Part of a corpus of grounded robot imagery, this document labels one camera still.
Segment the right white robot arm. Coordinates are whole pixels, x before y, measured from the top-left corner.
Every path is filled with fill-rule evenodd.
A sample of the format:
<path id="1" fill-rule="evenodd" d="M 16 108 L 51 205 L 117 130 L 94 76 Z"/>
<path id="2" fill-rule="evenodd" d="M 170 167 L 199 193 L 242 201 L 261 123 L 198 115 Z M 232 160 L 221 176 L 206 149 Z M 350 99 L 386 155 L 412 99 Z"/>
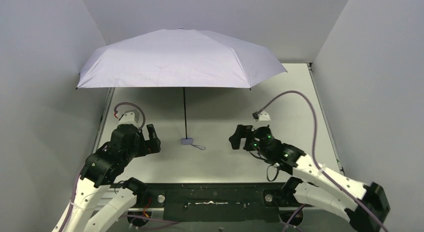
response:
<path id="1" fill-rule="evenodd" d="M 346 220 L 357 232 L 378 232 L 390 206 L 383 187 L 366 185 L 315 164 L 303 150 L 276 139 L 268 126 L 237 125 L 229 137 L 232 149 L 256 151 L 260 158 L 291 177 L 283 191 L 299 204 L 311 205 Z"/>

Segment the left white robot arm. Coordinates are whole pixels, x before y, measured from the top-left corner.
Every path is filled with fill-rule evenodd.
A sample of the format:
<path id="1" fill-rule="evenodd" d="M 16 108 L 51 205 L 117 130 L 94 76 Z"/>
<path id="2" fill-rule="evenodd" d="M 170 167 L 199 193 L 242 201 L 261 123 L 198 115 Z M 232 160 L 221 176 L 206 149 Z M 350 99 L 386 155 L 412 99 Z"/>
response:
<path id="1" fill-rule="evenodd" d="M 123 182 L 118 195 L 93 216 L 103 194 L 131 160 L 160 152 L 161 141 L 154 126 L 148 124 L 146 128 L 148 140 L 135 125 L 120 124 L 111 133 L 110 140 L 86 158 L 75 180 L 71 199 L 53 231 L 84 232 L 91 228 L 105 231 L 125 210 L 145 201 L 147 185 L 129 178 Z"/>

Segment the lavender folding umbrella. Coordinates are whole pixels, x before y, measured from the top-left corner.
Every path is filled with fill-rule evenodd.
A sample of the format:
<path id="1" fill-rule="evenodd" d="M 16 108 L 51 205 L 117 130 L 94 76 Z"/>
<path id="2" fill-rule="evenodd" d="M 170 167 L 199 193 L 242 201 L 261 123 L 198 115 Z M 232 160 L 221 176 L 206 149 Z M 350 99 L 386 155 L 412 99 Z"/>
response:
<path id="1" fill-rule="evenodd" d="M 252 88 L 284 72 L 264 46 L 210 30 L 160 29 L 98 48 L 77 88 Z"/>

